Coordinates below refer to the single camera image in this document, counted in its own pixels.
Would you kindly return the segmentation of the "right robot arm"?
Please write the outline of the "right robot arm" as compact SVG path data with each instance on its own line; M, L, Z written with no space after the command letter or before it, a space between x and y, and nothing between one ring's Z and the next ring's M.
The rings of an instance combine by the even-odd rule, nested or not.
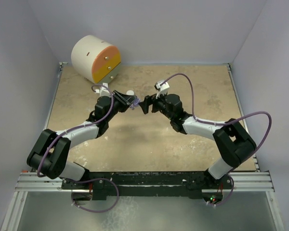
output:
M220 185L222 177L249 159L256 149L256 143L239 122L230 125L218 125L212 121L201 123L184 111L180 97L176 94L158 98L155 94L145 96L139 106L144 114L148 114L149 106L152 106L153 113L162 113L176 132L215 141L221 157L206 170L204 181L209 188Z

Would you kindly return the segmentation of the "purple earbud charging case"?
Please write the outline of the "purple earbud charging case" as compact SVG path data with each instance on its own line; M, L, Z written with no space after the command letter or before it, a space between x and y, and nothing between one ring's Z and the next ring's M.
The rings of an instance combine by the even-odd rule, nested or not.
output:
M141 100L140 100L139 98L135 99L135 100L133 101L131 107L132 107L132 108L138 107L140 101L141 101Z

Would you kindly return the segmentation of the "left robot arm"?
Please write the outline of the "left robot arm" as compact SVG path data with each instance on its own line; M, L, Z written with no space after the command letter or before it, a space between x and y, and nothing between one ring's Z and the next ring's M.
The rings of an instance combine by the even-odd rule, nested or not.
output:
M97 139L109 128L109 121L137 104L135 95L113 91L109 96L100 96L89 118L82 124L63 131L45 129L39 136L28 158L27 165L38 171L38 176L50 179L71 179L79 189L89 185L88 170L68 162L69 150L86 141Z

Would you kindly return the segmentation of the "white earbud charging case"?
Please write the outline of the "white earbud charging case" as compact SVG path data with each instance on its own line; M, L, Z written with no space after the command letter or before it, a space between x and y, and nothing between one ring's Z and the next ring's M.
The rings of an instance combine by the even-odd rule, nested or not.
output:
M135 95L134 91L132 91L132 90L128 90L128 91L126 92L126 94L127 94L127 95L130 95L130 96Z

